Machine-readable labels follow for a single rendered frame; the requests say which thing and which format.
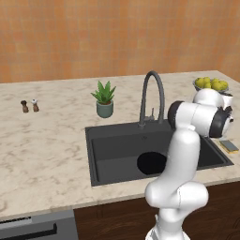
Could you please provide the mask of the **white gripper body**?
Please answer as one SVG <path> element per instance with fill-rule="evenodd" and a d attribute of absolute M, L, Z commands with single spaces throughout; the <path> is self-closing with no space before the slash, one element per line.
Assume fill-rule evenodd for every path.
<path fill-rule="evenodd" d="M 227 108 L 232 105 L 232 103 L 233 103 L 233 95 L 232 94 L 224 94 L 223 99 L 224 99 L 224 108 Z"/>

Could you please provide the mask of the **yellow sponge with grey top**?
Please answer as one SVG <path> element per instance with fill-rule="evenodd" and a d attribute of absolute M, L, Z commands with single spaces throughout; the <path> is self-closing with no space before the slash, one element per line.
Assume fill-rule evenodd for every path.
<path fill-rule="evenodd" d="M 222 140 L 220 145 L 229 153 L 237 153 L 239 149 L 229 140 Z"/>

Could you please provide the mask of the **dark grey sink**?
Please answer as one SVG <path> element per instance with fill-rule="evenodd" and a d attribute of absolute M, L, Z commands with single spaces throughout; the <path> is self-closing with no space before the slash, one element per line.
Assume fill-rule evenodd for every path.
<path fill-rule="evenodd" d="M 167 121 L 88 127 L 85 130 L 92 186 L 170 174 L 193 176 L 198 170 L 232 162 L 207 137 L 189 129 L 171 129 Z"/>

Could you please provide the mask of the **pale grey fruit bowl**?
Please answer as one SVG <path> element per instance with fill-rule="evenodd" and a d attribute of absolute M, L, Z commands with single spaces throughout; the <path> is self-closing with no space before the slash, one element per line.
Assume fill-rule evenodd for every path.
<path fill-rule="evenodd" d="M 200 88 L 200 87 L 198 87 L 198 86 L 195 84 L 195 81 L 196 81 L 196 80 L 193 81 L 193 85 L 194 85 L 194 87 L 195 87 L 195 89 L 196 89 L 197 91 L 200 91 L 200 90 L 202 90 L 202 89 L 213 89 L 211 82 L 205 83 L 204 86 L 203 86 L 203 88 Z M 219 92 L 219 93 L 226 93 L 228 90 L 229 90 L 229 84 L 228 84 L 228 88 L 226 88 L 225 90 L 220 90 L 220 91 L 218 91 L 218 92 Z"/>

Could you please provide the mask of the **dark grey arched tap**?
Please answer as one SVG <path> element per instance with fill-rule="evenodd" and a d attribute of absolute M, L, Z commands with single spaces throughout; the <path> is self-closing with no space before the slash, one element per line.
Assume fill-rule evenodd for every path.
<path fill-rule="evenodd" d="M 140 111 L 140 120 L 138 126 L 140 129 L 144 129 L 145 127 L 145 104 L 146 104 L 146 91 L 150 77 L 153 76 L 157 82 L 158 94 L 159 94 L 159 113 L 157 118 L 157 123 L 162 124 L 164 119 L 164 109 L 165 109 L 165 95 L 164 95 L 164 88 L 163 83 L 158 75 L 157 72 L 154 70 L 149 71 L 143 82 L 142 87 L 142 102 L 141 102 L 141 111 Z"/>

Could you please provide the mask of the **green plant in grey pot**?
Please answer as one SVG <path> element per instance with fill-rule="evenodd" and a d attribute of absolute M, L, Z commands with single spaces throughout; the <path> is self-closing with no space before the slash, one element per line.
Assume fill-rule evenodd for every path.
<path fill-rule="evenodd" d="M 97 82 L 97 90 L 92 96 L 97 100 L 97 115 L 101 118 L 109 118 L 113 115 L 113 97 L 114 88 L 111 88 L 111 82 L 107 81 L 105 85 L 101 81 Z"/>

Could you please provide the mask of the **dark brown cupboard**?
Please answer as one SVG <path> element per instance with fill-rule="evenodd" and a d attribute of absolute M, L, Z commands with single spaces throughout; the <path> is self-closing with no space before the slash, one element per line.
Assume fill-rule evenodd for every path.
<path fill-rule="evenodd" d="M 183 229 L 190 240 L 240 240 L 240 181 L 208 188 L 209 202 L 190 214 Z M 79 240 L 144 240 L 157 209 L 145 199 L 74 211 Z"/>

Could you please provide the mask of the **grey dishwasher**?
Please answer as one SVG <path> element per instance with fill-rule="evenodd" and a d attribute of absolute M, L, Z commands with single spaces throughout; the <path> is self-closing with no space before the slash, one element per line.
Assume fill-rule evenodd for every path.
<path fill-rule="evenodd" d="M 79 240 L 72 210 L 0 221 L 0 238 L 49 230 L 57 224 L 57 234 L 28 240 Z"/>

